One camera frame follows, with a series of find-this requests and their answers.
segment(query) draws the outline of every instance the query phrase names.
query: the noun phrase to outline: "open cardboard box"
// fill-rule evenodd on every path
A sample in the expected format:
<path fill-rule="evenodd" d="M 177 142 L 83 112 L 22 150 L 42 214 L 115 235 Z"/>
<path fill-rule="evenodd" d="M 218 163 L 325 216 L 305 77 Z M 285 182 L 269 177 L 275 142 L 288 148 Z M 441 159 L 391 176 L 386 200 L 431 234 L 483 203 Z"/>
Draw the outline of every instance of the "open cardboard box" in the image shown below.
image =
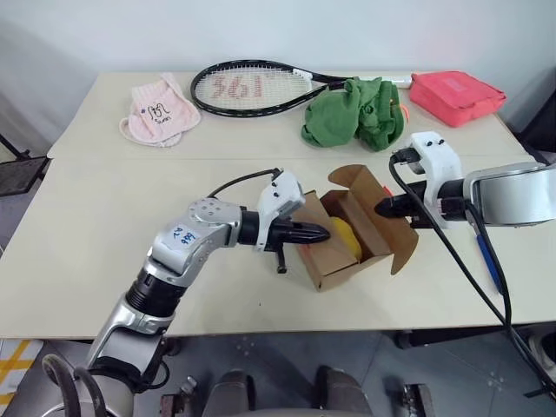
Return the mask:
<path fill-rule="evenodd" d="M 388 197 L 374 175 L 365 165 L 347 165 L 332 172 L 328 180 L 348 189 L 330 190 L 320 200 L 310 191 L 305 194 L 305 206 L 294 213 L 295 221 L 320 224 L 330 232 L 327 241 L 297 245 L 316 288 L 334 288 L 391 254 L 391 274 L 400 271 L 414 252 L 419 236 L 406 219 L 387 219 L 374 212 L 374 206 Z M 340 217 L 352 227 L 361 245 L 361 261 L 341 239 L 330 216 Z"/>

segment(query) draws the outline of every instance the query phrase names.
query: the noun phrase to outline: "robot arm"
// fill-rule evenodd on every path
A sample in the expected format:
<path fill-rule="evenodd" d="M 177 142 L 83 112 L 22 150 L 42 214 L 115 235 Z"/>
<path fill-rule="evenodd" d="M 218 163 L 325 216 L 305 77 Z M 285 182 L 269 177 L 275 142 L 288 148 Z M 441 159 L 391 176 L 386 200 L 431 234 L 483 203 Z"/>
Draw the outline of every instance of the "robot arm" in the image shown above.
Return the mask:
<path fill-rule="evenodd" d="M 556 218 L 556 165 L 515 163 L 464 178 L 460 158 L 434 132 L 413 134 L 410 147 L 395 155 L 427 177 L 408 185 L 443 228 L 470 220 L 464 200 L 477 208 L 487 225 L 523 226 Z M 384 199 L 375 210 L 385 217 L 412 217 L 414 227 L 430 227 L 408 195 Z"/>
<path fill-rule="evenodd" d="M 213 251 L 238 243 L 252 245 L 257 252 L 276 252 L 278 272 L 285 272 L 283 243 L 321 242 L 330 236 L 321 226 L 289 220 L 304 203 L 299 183 L 283 171 L 263 190 L 257 211 L 207 197 L 190 204 L 156 236 L 136 280 L 119 299 L 87 356 L 87 369 L 111 415 L 132 415 L 133 395 L 151 387 L 165 353 L 163 335 Z M 81 381 L 76 385 L 82 409 L 93 415 L 88 391 Z M 62 409 L 58 404 L 47 414 Z"/>

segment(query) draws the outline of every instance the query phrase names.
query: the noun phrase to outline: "white wall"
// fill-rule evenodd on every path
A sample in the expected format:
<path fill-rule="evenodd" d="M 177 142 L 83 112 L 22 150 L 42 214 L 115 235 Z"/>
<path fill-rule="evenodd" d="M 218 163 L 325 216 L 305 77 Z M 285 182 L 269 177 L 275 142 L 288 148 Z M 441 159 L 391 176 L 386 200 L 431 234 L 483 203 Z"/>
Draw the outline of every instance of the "white wall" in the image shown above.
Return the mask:
<path fill-rule="evenodd" d="M 266 57 L 310 69 L 464 70 L 522 129 L 556 86 L 554 0 L 0 2 L 0 131 L 45 150 L 102 70 Z"/>

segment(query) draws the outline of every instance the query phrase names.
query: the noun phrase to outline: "pink pouch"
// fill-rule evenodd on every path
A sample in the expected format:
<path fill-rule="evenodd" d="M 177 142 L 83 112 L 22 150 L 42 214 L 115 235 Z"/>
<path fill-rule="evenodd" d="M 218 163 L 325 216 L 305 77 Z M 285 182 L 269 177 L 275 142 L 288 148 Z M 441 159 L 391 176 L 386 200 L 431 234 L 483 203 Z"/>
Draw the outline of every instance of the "pink pouch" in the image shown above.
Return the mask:
<path fill-rule="evenodd" d="M 409 91 L 411 101 L 454 128 L 494 113 L 506 100 L 502 91 L 465 72 L 433 72 L 411 77 L 414 80 Z"/>

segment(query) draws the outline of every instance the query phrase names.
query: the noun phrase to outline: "pink cloth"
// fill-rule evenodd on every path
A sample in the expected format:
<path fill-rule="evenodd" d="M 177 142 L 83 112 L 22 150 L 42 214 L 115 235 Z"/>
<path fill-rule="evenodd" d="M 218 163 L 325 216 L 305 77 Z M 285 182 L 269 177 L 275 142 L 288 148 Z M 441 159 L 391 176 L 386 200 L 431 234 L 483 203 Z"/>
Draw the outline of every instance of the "pink cloth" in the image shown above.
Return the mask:
<path fill-rule="evenodd" d="M 411 101 L 452 127 L 494 113 L 506 101 L 502 91 L 465 72 L 412 74 L 412 78 Z"/>
<path fill-rule="evenodd" d="M 131 89 L 131 114 L 120 122 L 120 130 L 131 141 L 149 146 L 173 146 L 182 132 L 201 120 L 174 76 L 161 74 L 161 81 Z"/>

